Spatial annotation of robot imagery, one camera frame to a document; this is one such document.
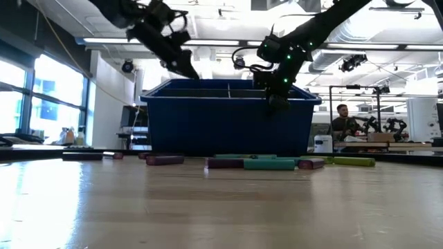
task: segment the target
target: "man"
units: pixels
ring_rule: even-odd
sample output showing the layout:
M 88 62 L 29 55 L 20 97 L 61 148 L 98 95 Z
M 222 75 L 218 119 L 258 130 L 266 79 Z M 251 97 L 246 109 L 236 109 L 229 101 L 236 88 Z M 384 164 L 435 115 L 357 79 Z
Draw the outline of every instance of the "man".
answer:
M 337 106 L 339 117 L 332 121 L 332 138 L 335 141 L 343 141 L 346 136 L 355 136 L 359 124 L 354 118 L 348 117 L 347 105 Z

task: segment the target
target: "maroon block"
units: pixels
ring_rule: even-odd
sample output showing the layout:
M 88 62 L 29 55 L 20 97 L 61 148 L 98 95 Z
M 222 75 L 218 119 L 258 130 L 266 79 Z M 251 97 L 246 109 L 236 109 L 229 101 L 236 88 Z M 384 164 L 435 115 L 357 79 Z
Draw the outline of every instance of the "maroon block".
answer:
M 302 159 L 298 161 L 299 169 L 319 169 L 325 166 L 325 160 L 321 158 Z
M 147 152 L 143 152 L 143 153 L 138 153 L 138 159 L 142 159 L 145 160 L 147 156 L 149 156 L 150 153 Z
M 120 152 L 103 152 L 103 158 L 121 160 L 123 159 L 123 153 Z
M 147 156 L 146 164 L 151 166 L 157 165 L 176 165 L 185 161 L 184 156 Z
M 82 152 L 63 152 L 62 160 L 81 161 L 81 160 L 102 160 L 102 153 L 82 153 Z
M 243 159 L 221 159 L 221 158 L 207 158 L 206 167 L 208 169 L 243 169 Z

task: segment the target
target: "cardboard box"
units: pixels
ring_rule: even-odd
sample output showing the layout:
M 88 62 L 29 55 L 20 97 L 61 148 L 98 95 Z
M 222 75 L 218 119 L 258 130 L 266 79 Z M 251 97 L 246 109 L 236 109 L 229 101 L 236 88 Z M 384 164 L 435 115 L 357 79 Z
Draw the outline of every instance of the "cardboard box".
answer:
M 368 142 L 395 142 L 393 133 L 369 133 Z

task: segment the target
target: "blue plastic bin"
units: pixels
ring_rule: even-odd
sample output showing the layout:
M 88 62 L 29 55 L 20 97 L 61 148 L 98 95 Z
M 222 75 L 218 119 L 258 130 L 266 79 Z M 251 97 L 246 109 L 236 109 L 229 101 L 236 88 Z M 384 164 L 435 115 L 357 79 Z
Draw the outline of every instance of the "blue plastic bin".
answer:
M 293 86 L 291 108 L 269 115 L 251 80 L 169 80 L 141 96 L 152 149 L 189 155 L 301 155 L 314 105 L 321 99 Z

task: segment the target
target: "window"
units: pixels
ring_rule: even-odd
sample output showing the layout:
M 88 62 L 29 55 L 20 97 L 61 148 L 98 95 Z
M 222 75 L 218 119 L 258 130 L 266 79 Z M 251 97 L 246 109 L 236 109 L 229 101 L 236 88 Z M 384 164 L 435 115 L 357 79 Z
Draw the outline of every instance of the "window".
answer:
M 80 106 L 84 77 L 46 55 L 35 60 L 33 91 Z
M 60 135 L 62 128 L 78 130 L 80 110 L 36 97 L 32 99 L 30 128 L 44 131 L 45 138 Z
M 0 60 L 0 82 L 24 87 L 25 77 L 25 70 Z
M 0 92 L 0 133 L 14 133 L 20 127 L 23 94 Z

